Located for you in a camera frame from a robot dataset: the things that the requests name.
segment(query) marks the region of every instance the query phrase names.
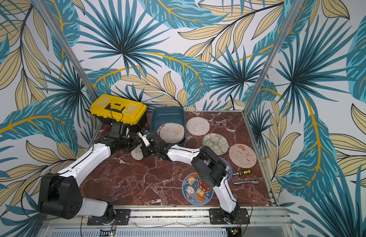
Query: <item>toolbox lid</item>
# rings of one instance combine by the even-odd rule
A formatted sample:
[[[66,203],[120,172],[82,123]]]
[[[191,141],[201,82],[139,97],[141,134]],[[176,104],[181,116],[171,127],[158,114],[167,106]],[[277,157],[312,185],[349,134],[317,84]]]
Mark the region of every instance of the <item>toolbox lid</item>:
[[[91,105],[90,111],[96,116],[110,119],[113,116],[113,120],[117,122],[135,125],[146,109],[147,107],[140,102],[104,94]]]

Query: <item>metal grate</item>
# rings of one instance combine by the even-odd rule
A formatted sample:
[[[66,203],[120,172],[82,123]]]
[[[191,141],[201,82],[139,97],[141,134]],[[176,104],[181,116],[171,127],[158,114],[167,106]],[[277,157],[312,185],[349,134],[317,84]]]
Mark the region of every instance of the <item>metal grate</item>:
[[[82,229],[83,237],[97,237],[100,229]],[[118,228],[115,236],[132,237],[226,237],[222,228]],[[51,237],[80,237],[80,229],[54,229]]]

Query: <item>yellow toolbox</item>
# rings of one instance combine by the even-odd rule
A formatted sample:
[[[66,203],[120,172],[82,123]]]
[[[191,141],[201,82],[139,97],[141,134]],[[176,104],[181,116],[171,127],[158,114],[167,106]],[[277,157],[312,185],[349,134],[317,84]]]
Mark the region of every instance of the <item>yellow toolbox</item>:
[[[136,101],[111,95],[101,95],[92,105],[91,113],[102,123],[110,124],[113,121],[129,124],[145,125],[147,107]]]

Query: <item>teal plastic bin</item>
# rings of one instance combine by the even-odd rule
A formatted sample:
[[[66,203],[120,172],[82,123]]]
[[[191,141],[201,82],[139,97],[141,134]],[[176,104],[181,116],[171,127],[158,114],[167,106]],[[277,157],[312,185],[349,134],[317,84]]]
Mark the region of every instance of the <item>teal plastic bin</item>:
[[[187,129],[185,127],[185,115],[182,107],[168,106],[158,107],[152,111],[150,131],[156,131],[160,126],[168,122],[180,124],[184,127],[184,138],[178,144],[184,146],[187,142]]]

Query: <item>coaster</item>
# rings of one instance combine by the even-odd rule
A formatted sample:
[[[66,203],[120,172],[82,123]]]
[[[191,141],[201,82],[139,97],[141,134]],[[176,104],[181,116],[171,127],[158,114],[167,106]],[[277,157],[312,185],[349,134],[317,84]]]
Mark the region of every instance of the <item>coaster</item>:
[[[256,154],[245,144],[235,144],[229,149],[232,162],[241,168],[251,168],[256,164]]]
[[[213,198],[214,190],[206,185],[197,173],[191,173],[183,180],[182,192],[190,204],[202,206]]]
[[[228,141],[220,134],[208,134],[203,138],[203,146],[209,146],[216,155],[223,155],[229,148]]]
[[[142,160],[143,158],[143,154],[142,154],[142,149],[141,149],[141,145],[139,144],[134,150],[132,150],[131,154],[133,156],[133,158],[135,160]]]
[[[187,130],[196,136],[205,135],[209,131],[208,120],[201,117],[194,117],[187,122]]]
[[[157,129],[159,136],[167,143],[179,143],[184,139],[184,127],[180,124],[169,122]]]
[[[227,180],[228,180],[228,183],[229,183],[231,181],[231,178],[233,177],[233,168],[232,168],[231,164],[226,159],[221,158],[221,157],[220,157],[220,159],[222,159],[222,161],[225,163],[225,170],[230,174],[230,176],[227,174],[227,176],[228,176]],[[208,165],[210,163],[210,160],[207,160],[204,163],[206,165]]]

